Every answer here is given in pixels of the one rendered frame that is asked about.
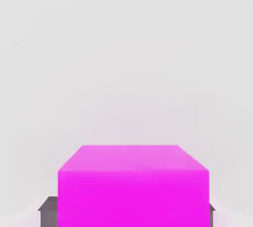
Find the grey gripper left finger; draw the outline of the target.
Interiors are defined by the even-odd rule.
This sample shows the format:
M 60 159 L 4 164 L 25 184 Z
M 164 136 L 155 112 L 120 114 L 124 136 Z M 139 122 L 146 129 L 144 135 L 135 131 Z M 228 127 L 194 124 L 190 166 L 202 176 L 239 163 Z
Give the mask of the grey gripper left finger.
M 19 227 L 58 227 L 57 196 L 48 196 L 45 201 L 29 206 L 22 216 Z

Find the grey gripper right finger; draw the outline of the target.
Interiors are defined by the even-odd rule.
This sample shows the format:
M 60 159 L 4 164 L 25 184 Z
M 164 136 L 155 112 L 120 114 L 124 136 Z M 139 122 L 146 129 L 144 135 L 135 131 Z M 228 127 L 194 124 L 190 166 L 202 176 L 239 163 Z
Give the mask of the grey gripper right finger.
M 210 227 L 233 227 L 230 211 L 218 199 L 210 199 L 212 210 L 210 213 Z

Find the small magenta cube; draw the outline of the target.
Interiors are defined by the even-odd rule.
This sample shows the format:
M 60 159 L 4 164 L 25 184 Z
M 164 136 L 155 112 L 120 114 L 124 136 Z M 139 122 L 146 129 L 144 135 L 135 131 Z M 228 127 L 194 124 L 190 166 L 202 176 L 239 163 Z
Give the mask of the small magenta cube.
M 176 145 L 82 146 L 58 171 L 57 227 L 210 227 L 210 173 Z

